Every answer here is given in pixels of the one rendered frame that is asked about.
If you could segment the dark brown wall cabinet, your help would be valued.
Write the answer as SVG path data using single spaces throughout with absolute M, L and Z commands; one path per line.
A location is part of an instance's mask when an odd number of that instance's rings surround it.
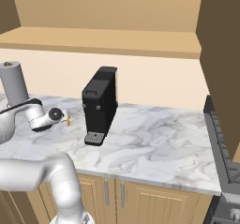
M 20 26 L 15 0 L 0 0 L 0 34 Z

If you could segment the black coffee machine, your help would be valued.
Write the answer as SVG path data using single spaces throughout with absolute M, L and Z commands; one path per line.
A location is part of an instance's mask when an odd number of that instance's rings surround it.
M 87 145 L 102 145 L 111 127 L 118 107 L 116 71 L 116 67 L 100 67 L 82 91 Z

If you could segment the dark grey stove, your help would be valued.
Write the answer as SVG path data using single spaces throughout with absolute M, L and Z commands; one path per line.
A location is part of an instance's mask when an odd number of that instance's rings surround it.
M 230 159 L 210 95 L 206 96 L 203 113 L 221 187 L 221 194 L 211 200 L 203 224 L 240 224 L 240 163 Z

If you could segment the grey paper towel roll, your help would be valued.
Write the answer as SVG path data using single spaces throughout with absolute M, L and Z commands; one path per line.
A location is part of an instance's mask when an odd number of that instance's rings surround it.
M 0 63 L 0 79 L 10 106 L 23 103 L 29 98 L 20 62 Z

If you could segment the wooden base cabinet door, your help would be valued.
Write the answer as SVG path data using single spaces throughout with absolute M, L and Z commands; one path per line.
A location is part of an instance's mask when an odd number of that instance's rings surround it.
M 25 192 L 0 191 L 0 203 L 10 224 L 38 224 L 37 216 Z
M 106 214 L 108 206 L 105 202 L 104 178 L 86 174 L 78 174 L 78 177 L 81 185 L 83 207 L 93 217 L 96 224 L 109 224 Z M 38 190 L 48 218 L 53 219 L 57 215 L 57 207 L 53 200 L 50 184 L 43 183 Z
M 125 206 L 115 181 L 117 224 L 203 224 L 203 195 L 125 181 Z

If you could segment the light wooden wall cabinet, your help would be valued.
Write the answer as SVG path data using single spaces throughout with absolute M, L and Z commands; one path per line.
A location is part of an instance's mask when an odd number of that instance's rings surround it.
M 201 0 L 15 0 L 0 48 L 197 59 Z

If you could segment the dark brown tall cabinet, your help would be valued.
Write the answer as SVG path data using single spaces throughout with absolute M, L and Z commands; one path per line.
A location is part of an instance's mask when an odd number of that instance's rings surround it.
M 240 0 L 202 0 L 196 34 L 229 155 L 240 162 Z

